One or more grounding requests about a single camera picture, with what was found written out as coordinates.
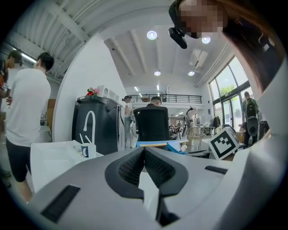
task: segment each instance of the long brown hair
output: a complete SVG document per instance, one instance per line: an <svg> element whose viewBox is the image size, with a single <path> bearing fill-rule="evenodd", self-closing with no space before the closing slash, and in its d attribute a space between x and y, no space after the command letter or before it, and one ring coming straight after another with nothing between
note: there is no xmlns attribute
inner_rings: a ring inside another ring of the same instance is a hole
<svg viewBox="0 0 288 230"><path fill-rule="evenodd" d="M178 0L177 9L183 0ZM281 60L285 56L284 48L277 37L273 28L268 22L253 8L246 0L213 0L221 3L225 9L231 9L240 17L252 25L256 26L263 35L271 38L275 44L277 55ZM223 29L223 34L226 38L240 51L247 63L249 64L256 78L257 85L262 91L266 89L274 76L267 73L265 66L260 60L258 54L262 52L258 39L251 30L246 29L237 23L235 20L228 23L228 26Z"/></svg>

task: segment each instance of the woman with long brown hair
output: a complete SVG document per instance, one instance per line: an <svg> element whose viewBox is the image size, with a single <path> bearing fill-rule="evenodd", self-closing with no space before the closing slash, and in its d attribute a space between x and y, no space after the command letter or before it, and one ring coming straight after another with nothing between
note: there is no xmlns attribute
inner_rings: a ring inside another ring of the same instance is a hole
<svg viewBox="0 0 288 230"><path fill-rule="evenodd" d="M240 51L263 92L285 56L279 38L247 0L176 0L181 29L193 38L222 32Z"/></svg>

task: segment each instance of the white cube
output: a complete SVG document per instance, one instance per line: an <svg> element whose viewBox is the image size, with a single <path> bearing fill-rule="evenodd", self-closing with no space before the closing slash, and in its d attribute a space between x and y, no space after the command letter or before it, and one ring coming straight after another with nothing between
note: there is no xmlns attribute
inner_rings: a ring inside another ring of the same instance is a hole
<svg viewBox="0 0 288 230"><path fill-rule="evenodd" d="M230 127L225 127L208 142L215 159L223 159L239 148L240 142Z"/></svg>

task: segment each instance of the gray pants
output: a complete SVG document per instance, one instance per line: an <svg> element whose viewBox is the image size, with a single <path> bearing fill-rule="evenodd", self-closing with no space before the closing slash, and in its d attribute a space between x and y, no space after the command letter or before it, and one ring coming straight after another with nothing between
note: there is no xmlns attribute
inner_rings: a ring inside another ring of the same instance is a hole
<svg viewBox="0 0 288 230"><path fill-rule="evenodd" d="M124 119L124 129L125 129L125 149L130 149L130 124L131 124L131 118L125 117Z"/></svg>

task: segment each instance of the black shorts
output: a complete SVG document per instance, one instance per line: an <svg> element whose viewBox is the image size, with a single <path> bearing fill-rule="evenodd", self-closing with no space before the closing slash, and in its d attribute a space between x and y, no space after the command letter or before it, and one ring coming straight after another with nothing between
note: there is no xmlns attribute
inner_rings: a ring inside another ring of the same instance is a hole
<svg viewBox="0 0 288 230"><path fill-rule="evenodd" d="M10 167L17 182L23 182L30 168L30 147L17 146L6 139Z"/></svg>

